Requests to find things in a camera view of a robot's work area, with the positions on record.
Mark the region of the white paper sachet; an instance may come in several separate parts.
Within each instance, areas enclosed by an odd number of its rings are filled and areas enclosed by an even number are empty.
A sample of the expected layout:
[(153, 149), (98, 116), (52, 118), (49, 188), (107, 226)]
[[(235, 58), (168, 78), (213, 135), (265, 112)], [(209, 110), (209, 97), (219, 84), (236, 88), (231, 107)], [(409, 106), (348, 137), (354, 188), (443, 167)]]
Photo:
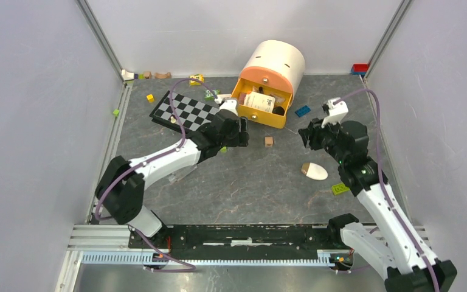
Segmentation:
[(271, 113), (275, 106), (275, 98), (251, 91), (245, 95), (243, 105), (259, 111)]

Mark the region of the cream round drawer cabinet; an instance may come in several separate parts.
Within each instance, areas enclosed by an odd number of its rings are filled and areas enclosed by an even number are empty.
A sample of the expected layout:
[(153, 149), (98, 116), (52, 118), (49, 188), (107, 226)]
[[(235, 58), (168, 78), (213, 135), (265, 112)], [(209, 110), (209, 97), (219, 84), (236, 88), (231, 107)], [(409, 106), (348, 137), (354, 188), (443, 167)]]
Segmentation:
[(265, 67), (287, 76), (297, 91), (305, 72), (305, 58), (301, 51), (291, 44), (266, 40), (256, 47), (244, 68), (249, 66)]

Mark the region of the black round cap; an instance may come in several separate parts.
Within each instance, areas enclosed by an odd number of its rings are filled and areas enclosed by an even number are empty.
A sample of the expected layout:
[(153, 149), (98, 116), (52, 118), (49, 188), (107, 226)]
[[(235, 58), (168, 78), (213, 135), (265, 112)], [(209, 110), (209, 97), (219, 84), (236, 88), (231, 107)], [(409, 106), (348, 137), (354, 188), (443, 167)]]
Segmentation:
[(279, 115), (279, 116), (284, 116), (285, 115), (285, 109), (282, 106), (276, 106), (273, 111), (273, 114)]

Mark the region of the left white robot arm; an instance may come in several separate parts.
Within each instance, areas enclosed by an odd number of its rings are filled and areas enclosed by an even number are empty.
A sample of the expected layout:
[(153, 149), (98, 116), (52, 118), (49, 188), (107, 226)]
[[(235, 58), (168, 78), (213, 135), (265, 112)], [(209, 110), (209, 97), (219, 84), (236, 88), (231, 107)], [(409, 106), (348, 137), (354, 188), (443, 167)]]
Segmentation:
[(96, 187), (96, 209), (105, 208), (118, 224), (131, 226), (152, 248), (159, 248), (167, 232), (157, 215), (144, 206), (145, 190), (177, 170), (216, 156), (223, 147), (246, 147), (248, 142), (247, 119), (221, 109), (211, 122), (163, 150), (129, 161), (123, 156), (113, 158)]

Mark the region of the orange top drawer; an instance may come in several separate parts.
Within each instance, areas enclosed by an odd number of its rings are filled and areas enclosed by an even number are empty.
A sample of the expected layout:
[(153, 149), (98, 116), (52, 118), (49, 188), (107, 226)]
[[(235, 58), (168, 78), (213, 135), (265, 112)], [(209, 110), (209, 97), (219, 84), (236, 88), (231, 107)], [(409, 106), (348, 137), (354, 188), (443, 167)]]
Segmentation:
[(240, 78), (266, 85), (279, 91), (293, 94), (296, 92), (296, 86), (287, 76), (265, 67), (249, 66), (244, 68), (240, 73)]

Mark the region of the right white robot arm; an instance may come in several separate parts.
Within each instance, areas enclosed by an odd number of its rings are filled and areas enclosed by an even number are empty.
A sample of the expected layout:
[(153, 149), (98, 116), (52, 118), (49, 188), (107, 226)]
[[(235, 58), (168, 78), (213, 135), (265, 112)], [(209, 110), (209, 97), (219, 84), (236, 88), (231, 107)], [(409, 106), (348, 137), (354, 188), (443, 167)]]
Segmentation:
[(329, 220), (328, 243), (360, 253), (382, 277), (386, 291), (449, 291), (457, 269), (438, 258), (405, 216), (381, 166), (368, 154), (367, 127), (355, 121), (322, 125), (313, 119), (299, 134), (305, 147), (325, 150), (339, 164), (341, 181), (384, 237), (377, 240), (354, 215), (343, 214)]

